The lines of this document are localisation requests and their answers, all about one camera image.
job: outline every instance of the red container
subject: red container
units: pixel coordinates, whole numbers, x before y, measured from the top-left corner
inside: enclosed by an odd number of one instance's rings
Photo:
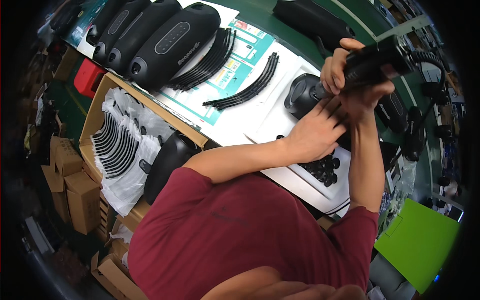
[[[107,70],[88,58],[85,58],[75,76],[73,85],[77,88],[80,94],[93,98],[103,75],[106,73]]]

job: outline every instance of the man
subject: man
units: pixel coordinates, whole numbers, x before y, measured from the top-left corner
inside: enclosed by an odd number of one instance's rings
[[[340,45],[364,47],[353,39]],[[130,245],[130,273],[149,299],[365,299],[384,188],[373,108],[395,87],[340,93],[345,49],[321,73],[336,96],[290,135],[204,151],[171,174]],[[300,201],[252,173],[324,157],[347,126],[350,208],[324,234]]]

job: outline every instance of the maroon shirt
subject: maroon shirt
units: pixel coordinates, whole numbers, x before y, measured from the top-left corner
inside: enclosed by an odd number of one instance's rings
[[[357,207],[325,234],[300,201],[265,178],[212,184],[179,168],[133,235],[130,274],[150,300],[198,300],[260,266],[287,281],[365,290],[377,219]]]

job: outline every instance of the black speaker body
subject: black speaker body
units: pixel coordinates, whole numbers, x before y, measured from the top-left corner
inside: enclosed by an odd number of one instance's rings
[[[220,16],[200,2],[181,10],[163,24],[140,48],[128,73],[137,84],[159,91],[220,26]]]
[[[102,10],[96,15],[92,25],[88,29],[86,41],[92,46],[96,46],[102,33],[107,28],[110,21],[118,13],[119,9],[125,5],[127,0],[108,0]]]
[[[200,152],[199,146],[179,131],[175,131],[163,144],[148,173],[144,188],[147,203],[153,204],[173,170],[180,168],[190,157]]]
[[[56,36],[62,36],[71,28],[82,11],[80,5],[69,2],[50,21],[50,28]]]
[[[110,21],[108,27],[100,37],[95,47],[92,59],[102,66],[107,63],[107,57],[113,46],[121,36],[123,31],[135,20],[137,15],[141,13],[148,5],[150,0],[131,0],[128,1]]]
[[[318,103],[311,93],[319,81],[320,77],[305,73],[295,78],[290,85],[284,105],[295,118],[300,120]]]
[[[402,155],[409,161],[418,161],[425,148],[425,125],[420,125],[420,129],[416,134],[413,132],[421,118],[421,110],[416,106],[412,106],[408,111],[408,128],[405,132],[405,142],[402,146]]]
[[[404,133],[408,127],[408,112],[397,90],[385,95],[375,107],[382,123],[395,133]]]
[[[354,38],[355,32],[345,21],[312,0],[278,0],[274,15],[309,38],[321,39],[326,50],[333,53],[344,37]]]
[[[121,34],[108,56],[107,65],[125,75],[133,57],[153,32],[181,9],[177,0],[157,0],[147,6]]]

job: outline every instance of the cardboard box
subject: cardboard box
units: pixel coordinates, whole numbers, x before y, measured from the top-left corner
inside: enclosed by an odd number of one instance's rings
[[[67,51],[62,56],[61,62],[55,72],[52,72],[53,79],[67,81],[73,67],[77,63],[80,53],[67,45]]]
[[[52,193],[53,205],[65,223],[70,223],[70,211],[68,209],[67,196],[65,192]]]
[[[73,228],[87,234],[100,224],[100,187],[83,172],[65,177],[65,184]]]
[[[120,224],[122,224],[120,222],[120,220],[118,220],[118,219],[115,220],[115,224],[113,224],[113,228],[112,228],[112,231],[111,231],[112,234],[117,234],[118,233]],[[113,248],[114,252],[117,254],[117,256],[119,258],[122,258],[123,255],[130,248],[130,244],[125,243],[123,241],[123,239],[113,239],[110,235],[108,235],[108,240],[105,243],[105,247],[108,247],[110,245],[112,245],[112,248]]]
[[[80,152],[82,153],[86,164],[88,165],[88,167],[98,181],[102,181],[102,173],[95,165],[95,155],[93,153],[92,141],[90,140],[90,136],[92,134],[95,134],[95,132],[102,127],[104,121],[102,103],[105,101],[105,94],[108,92],[109,89],[116,87],[121,87],[122,89],[124,89],[135,99],[142,102],[146,107],[151,109],[154,113],[161,116],[166,122],[168,122],[173,127],[177,128],[180,132],[185,134],[201,148],[203,148],[205,143],[208,141],[208,139],[204,137],[201,133],[199,133],[197,130],[190,127],[187,123],[184,123],[182,120],[172,115],[167,110],[163,109],[157,103],[145,96],[142,92],[133,88],[119,77],[111,73],[107,73],[105,74],[105,76],[103,76],[102,81],[100,82],[100,85],[98,86],[98,89],[95,93],[95,97],[92,100],[79,141]]]
[[[52,136],[50,139],[50,166],[62,177],[82,170],[83,160],[69,139]]]
[[[148,300],[133,282],[128,269],[121,263],[116,253],[107,255],[100,264],[98,252],[92,257],[92,275],[118,300]]]

